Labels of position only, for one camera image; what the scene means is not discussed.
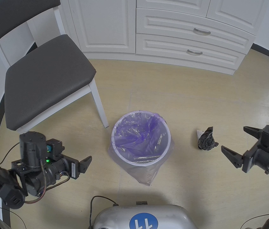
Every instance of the beige floor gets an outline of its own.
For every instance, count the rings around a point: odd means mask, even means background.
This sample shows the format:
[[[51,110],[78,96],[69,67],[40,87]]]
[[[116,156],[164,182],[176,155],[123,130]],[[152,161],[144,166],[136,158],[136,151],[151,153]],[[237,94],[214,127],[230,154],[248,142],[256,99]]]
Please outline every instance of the beige floor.
[[[104,129],[92,96],[86,95],[34,128],[66,147],[64,154],[81,160],[92,155],[86,174],[57,187],[33,205],[15,211],[28,229],[88,228],[91,197],[103,195],[120,205],[147,200],[149,204],[176,204],[186,208],[199,228],[240,228],[247,219],[269,213],[269,176],[253,167],[248,174],[228,161],[220,146],[197,148],[196,129],[214,126],[220,145],[245,152],[254,138],[245,125],[269,124],[269,57],[250,51],[233,76],[157,63],[91,60],[96,84],[110,126]],[[132,110],[162,115],[175,149],[150,187],[139,184],[115,164],[106,150],[114,123]],[[0,160],[18,135],[0,127]],[[3,167],[20,157],[15,148]],[[93,217],[112,204],[94,201]],[[246,226],[262,226],[266,218]],[[13,228],[23,228],[11,214]]]

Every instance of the white chair frame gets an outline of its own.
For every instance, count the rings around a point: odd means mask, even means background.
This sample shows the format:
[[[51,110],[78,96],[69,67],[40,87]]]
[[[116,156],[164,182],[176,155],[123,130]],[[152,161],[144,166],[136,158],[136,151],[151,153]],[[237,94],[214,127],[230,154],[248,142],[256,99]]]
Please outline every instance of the white chair frame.
[[[54,14],[55,14],[55,18],[56,18],[56,22],[57,22],[60,34],[61,35],[66,34],[58,7],[54,7],[53,10],[54,10]],[[4,55],[4,52],[2,51],[1,46],[0,46],[0,58],[4,64],[4,66],[8,69],[10,67],[10,64],[8,63],[7,58]],[[109,124],[108,124],[108,121],[106,118],[106,114],[105,114],[101,99],[100,99],[99,94],[98,94],[95,80],[93,78],[93,80],[88,85],[84,86],[83,88],[72,93],[71,95],[64,98],[63,100],[61,100],[57,104],[46,109],[45,111],[43,111],[42,113],[37,115],[34,119],[32,119],[28,123],[24,124],[22,127],[19,127],[17,129],[17,132],[20,134],[28,132],[31,128],[36,126],[38,123],[42,122],[43,120],[45,120],[46,118],[48,118],[52,114],[56,113],[57,111],[61,110],[65,106],[71,104],[72,102],[76,101],[77,99],[83,97],[84,95],[86,95],[90,92],[92,93],[98,114],[101,118],[101,121],[102,121],[104,127],[105,128],[108,127]]]

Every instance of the label sticker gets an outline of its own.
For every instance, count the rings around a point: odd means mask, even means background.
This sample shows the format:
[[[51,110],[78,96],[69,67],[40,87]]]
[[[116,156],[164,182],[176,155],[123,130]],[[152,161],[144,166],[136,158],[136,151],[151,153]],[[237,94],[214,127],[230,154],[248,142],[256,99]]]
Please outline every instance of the label sticker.
[[[71,164],[71,172],[72,177],[75,178],[75,163]]]
[[[130,229],[157,229],[158,220],[149,213],[140,213],[133,216],[129,222]]]

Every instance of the chair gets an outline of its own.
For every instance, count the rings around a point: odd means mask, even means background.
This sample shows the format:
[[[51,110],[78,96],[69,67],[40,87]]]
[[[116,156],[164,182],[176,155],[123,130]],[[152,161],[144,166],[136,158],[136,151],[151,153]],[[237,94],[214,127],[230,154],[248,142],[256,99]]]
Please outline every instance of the chair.
[[[108,121],[95,84],[96,70],[66,35],[58,10],[60,0],[0,0],[0,38],[48,9],[54,10],[60,36],[7,67],[5,117],[7,128],[25,133],[80,97],[92,93],[104,127]]]

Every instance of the gray cushioned seat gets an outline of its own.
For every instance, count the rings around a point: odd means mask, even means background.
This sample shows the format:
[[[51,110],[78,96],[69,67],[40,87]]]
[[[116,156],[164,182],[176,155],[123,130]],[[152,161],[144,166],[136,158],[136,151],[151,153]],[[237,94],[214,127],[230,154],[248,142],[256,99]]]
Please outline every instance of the gray cushioned seat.
[[[96,70],[68,35],[27,54],[6,73],[5,118],[17,130],[34,117],[88,85]]]

